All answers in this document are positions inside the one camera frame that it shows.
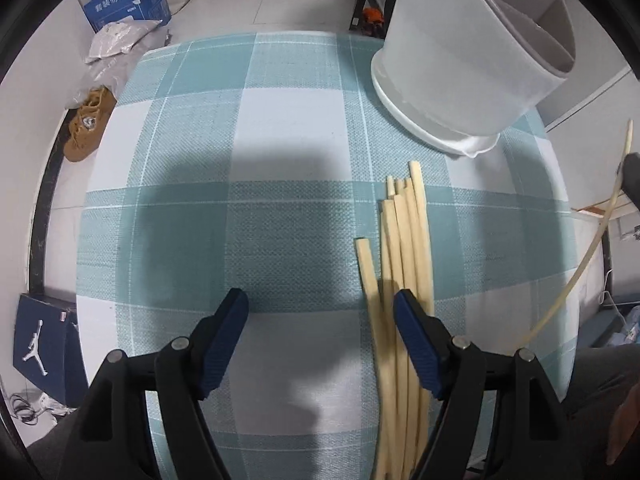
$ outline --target human hand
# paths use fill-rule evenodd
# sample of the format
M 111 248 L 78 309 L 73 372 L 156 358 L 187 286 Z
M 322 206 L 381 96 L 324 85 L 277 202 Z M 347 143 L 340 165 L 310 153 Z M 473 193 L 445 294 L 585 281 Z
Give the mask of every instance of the human hand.
M 626 396 L 609 427 L 609 445 L 607 446 L 607 465 L 612 465 L 625 449 L 640 422 L 640 383 L 635 384 Z

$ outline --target blue gripper pad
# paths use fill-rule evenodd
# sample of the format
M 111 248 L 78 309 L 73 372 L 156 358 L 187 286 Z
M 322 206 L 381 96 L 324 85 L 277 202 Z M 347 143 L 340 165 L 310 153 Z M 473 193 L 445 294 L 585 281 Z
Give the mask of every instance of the blue gripper pad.
M 394 298 L 394 319 L 420 380 L 420 386 L 439 399 L 442 392 L 441 364 L 446 356 L 438 354 L 436 346 L 440 348 L 442 346 L 432 344 L 425 332 L 423 322 L 425 320 L 428 322 L 429 319 L 437 322 L 440 320 L 429 318 L 408 290 L 401 290 Z
M 232 288 L 216 313 L 200 320 L 191 333 L 191 362 L 201 372 L 197 389 L 202 399 L 220 386 L 248 316 L 246 294 Z

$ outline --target white cable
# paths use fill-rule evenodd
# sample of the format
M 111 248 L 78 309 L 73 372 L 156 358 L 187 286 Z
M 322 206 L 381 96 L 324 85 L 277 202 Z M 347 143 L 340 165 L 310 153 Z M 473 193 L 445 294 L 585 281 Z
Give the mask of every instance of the white cable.
M 602 300 L 600 301 L 600 305 L 602 306 L 602 303 L 604 303 L 604 297 L 605 294 L 609 295 L 609 301 L 611 302 L 611 304 L 613 305 L 613 308 L 616 311 L 616 314 L 618 314 L 618 317 L 620 318 L 620 320 L 622 321 L 622 330 L 623 332 L 625 332 L 625 335 L 629 333 L 629 330 L 626 329 L 626 319 L 625 317 L 622 315 L 622 313 L 619 311 L 618 306 L 616 305 L 616 302 L 613 301 L 613 298 L 611 297 L 611 293 L 608 290 L 603 290 L 601 293 L 601 297 Z
M 596 251 L 596 248 L 598 247 L 602 239 L 602 235 L 604 234 L 604 231 L 606 231 L 607 227 L 609 226 L 609 219 L 611 218 L 613 209 L 616 207 L 618 195 L 620 194 L 620 189 L 622 188 L 622 163 L 624 162 L 625 157 L 631 151 L 631 141 L 633 139 L 633 136 L 634 136 L 634 122 L 631 119 L 629 119 L 628 126 L 626 128 L 625 147 L 622 150 L 622 159 L 620 160 L 618 174 L 616 175 L 616 183 L 613 186 L 613 192 L 611 193 L 611 198 L 609 199 L 609 205 L 607 205 L 607 209 L 602 217 L 602 220 L 600 220 L 598 231 L 596 232 L 596 235 L 593 237 L 593 240 L 591 241 L 591 245 L 589 246 L 589 248 L 587 249 L 587 252 L 583 256 L 582 261 L 580 262 L 580 265 L 578 265 L 578 268 L 575 269 L 574 275 L 571 277 L 568 283 L 564 286 L 564 288 L 562 289 L 562 292 L 560 292 L 560 295 L 554 301 L 554 304 L 549 308 L 549 310 L 546 311 L 546 314 L 543 316 L 543 318 L 535 325 L 535 327 L 533 327 L 531 332 L 529 332 L 527 336 L 524 337 L 522 341 L 520 341 L 518 348 L 521 348 L 529 344 L 532 341 L 532 339 L 535 338 L 535 336 L 537 336 L 538 333 L 545 327 L 545 325 L 552 319 L 552 317 L 555 316 L 558 310 L 560 310 L 560 308 L 564 305 L 564 302 L 566 301 L 567 296 L 572 291 L 575 284 L 578 282 L 578 280 L 582 276 L 584 269 L 587 268 L 587 265 L 591 261 L 591 257 L 593 256 L 593 253 Z
M 605 292 L 609 292 L 607 290 L 607 282 L 609 281 L 609 275 L 613 272 L 613 269 L 609 269 L 607 273 L 604 275 L 604 285 L 602 286 L 602 292 L 598 295 L 598 306 L 602 306 L 604 303 L 604 294 Z M 609 293 L 609 299 L 613 303 L 613 298 L 611 297 L 611 293 Z

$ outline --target bundle of wooden sticks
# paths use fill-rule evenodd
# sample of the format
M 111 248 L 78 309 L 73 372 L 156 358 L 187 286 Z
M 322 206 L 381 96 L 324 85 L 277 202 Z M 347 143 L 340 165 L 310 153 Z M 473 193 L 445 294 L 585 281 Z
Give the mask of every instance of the bundle of wooden sticks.
M 422 170 L 415 161 L 409 163 L 409 170 L 411 178 L 386 178 L 387 200 L 382 202 L 380 215 L 382 287 L 378 286 L 369 240 L 356 240 L 382 407 L 376 480 L 409 478 L 428 439 L 430 393 L 418 383 L 393 318 L 393 298 L 403 288 L 412 291 L 427 314 L 434 315 L 431 243 Z

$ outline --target plaid tablecloth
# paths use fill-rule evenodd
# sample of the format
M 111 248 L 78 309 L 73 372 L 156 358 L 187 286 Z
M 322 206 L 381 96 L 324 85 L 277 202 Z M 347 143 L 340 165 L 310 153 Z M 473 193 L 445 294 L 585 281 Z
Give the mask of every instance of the plaid tablecloth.
M 474 160 L 436 152 L 376 97 L 369 67 L 381 47 L 242 34 L 150 52 L 102 140 L 78 250 L 88 375 L 112 348 L 153 352 L 188 334 L 243 288 L 247 326 L 202 405 L 234 480 L 369 478 L 378 394 L 353 240 L 378 250 L 384 179 L 408 176 L 409 160 L 422 164 L 436 314 L 453 334 L 512 349 L 575 267 L 564 183 L 537 112 Z M 560 396 L 577 328 L 572 296 L 532 345 Z M 149 406 L 172 478 L 151 395 Z

